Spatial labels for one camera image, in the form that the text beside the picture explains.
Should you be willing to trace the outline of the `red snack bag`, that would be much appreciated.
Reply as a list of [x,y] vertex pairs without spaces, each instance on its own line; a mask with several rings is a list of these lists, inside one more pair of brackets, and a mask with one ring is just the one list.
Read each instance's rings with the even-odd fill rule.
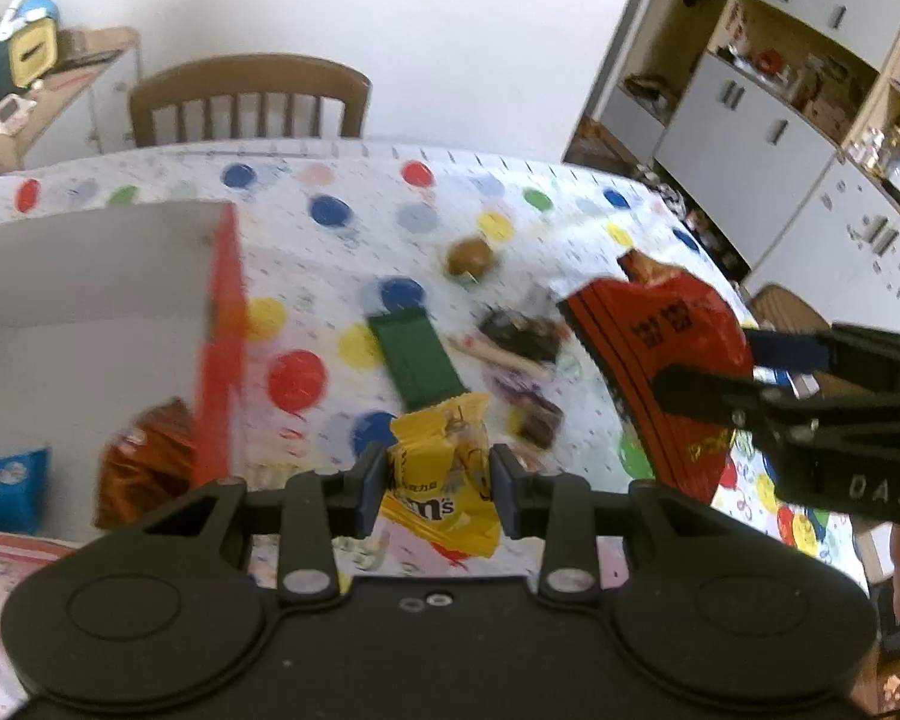
[[653,476],[709,504],[730,456],[731,431],[668,415],[653,383],[671,366],[751,376],[745,330],[717,289],[686,268],[637,249],[621,255],[617,265],[621,280],[593,278],[560,301],[560,315],[603,374]]

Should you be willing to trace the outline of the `yellow m&m's packet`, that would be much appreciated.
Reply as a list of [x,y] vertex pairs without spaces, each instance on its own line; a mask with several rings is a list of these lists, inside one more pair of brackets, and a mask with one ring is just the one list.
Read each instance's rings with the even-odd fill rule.
[[382,514],[450,553],[491,557],[500,522],[491,491],[489,397],[464,394],[391,423]]

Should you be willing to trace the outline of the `brown snack packet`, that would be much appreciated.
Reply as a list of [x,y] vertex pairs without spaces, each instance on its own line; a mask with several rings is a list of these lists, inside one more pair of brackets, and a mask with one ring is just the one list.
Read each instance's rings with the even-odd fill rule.
[[193,418],[183,400],[141,411],[100,454],[94,525],[116,530],[183,496],[193,462]]

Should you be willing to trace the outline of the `green snack bar packet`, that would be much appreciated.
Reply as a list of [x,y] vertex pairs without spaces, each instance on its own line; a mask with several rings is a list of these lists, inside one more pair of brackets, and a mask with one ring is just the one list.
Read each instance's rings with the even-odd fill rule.
[[408,413],[466,394],[457,369],[420,307],[368,317],[386,370]]

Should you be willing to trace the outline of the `sausage stick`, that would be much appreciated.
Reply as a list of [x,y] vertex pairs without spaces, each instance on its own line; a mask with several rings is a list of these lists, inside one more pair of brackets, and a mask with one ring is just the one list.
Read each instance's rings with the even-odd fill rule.
[[521,372],[525,376],[535,379],[548,380],[551,377],[548,367],[539,362],[522,358],[520,355],[505,351],[489,341],[476,337],[447,337],[448,343],[460,353],[470,358],[477,359],[486,364],[509,369],[509,371]]

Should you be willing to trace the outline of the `blue cookie packet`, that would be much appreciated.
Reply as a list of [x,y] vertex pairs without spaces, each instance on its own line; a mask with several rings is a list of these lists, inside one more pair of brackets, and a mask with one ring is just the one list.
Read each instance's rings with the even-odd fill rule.
[[48,447],[0,457],[0,532],[38,532],[50,458]]

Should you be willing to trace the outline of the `wooden chair right side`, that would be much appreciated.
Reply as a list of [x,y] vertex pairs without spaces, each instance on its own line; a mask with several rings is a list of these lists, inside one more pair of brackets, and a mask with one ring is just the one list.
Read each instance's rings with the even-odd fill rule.
[[780,284],[766,284],[746,301],[746,305],[764,330],[814,333],[831,328],[831,323],[818,310]]

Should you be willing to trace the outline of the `purple candy wrapper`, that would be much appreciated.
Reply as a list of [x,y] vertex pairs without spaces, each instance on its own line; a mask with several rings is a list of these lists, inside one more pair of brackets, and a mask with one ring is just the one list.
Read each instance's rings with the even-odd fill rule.
[[510,408],[510,433],[538,449],[551,449],[564,424],[564,411],[548,400],[536,383],[497,379],[496,387]]

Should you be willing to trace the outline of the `dark small snack packet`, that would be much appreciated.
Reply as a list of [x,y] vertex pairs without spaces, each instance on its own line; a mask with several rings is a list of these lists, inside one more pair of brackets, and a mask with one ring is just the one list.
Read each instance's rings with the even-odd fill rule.
[[535,362],[556,362],[564,341],[571,336],[564,322],[502,307],[489,310],[478,330],[500,349]]

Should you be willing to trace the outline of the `balloon pattern tablecloth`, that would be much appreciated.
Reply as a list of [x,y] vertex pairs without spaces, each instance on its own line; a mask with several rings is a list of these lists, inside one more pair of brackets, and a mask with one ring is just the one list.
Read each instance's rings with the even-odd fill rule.
[[[658,193],[492,154],[312,142],[161,146],[0,176],[0,224],[109,206],[226,202],[247,294],[232,463],[255,488],[347,468],[403,409],[368,317],[420,307],[469,337],[493,307],[537,314],[631,249],[727,291]],[[445,270],[479,236],[481,281]]]

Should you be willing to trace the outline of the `red cardboard box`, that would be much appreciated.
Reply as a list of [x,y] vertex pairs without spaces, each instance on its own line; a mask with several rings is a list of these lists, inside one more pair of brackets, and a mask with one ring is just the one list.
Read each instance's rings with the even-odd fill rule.
[[199,400],[203,346],[240,263],[226,202],[109,206],[0,224],[0,458],[48,450],[35,532],[80,543],[98,459],[173,397]]

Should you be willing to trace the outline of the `white side cabinet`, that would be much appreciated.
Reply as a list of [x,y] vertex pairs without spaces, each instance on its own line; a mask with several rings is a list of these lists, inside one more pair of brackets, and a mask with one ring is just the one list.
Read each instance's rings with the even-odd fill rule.
[[59,65],[29,91],[19,132],[0,133],[0,174],[133,148],[130,93],[141,80],[139,32],[65,29]]

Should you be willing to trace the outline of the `white pink toy phone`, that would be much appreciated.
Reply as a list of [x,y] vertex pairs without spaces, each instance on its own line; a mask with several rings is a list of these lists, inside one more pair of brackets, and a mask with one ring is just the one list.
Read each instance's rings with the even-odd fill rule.
[[0,101],[0,135],[14,137],[29,122],[37,103],[18,94],[7,94]]

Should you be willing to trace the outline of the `teal yellow tissue box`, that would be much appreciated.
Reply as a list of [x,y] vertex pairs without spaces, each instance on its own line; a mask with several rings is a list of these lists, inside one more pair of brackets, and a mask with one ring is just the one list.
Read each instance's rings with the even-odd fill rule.
[[56,67],[59,11],[53,0],[20,0],[0,26],[0,101],[25,94]]

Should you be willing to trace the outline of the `white wall cabinets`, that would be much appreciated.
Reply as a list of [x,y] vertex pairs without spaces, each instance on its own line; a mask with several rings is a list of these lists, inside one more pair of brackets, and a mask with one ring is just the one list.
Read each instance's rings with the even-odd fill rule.
[[900,0],[635,0],[596,128],[748,293],[900,330]]

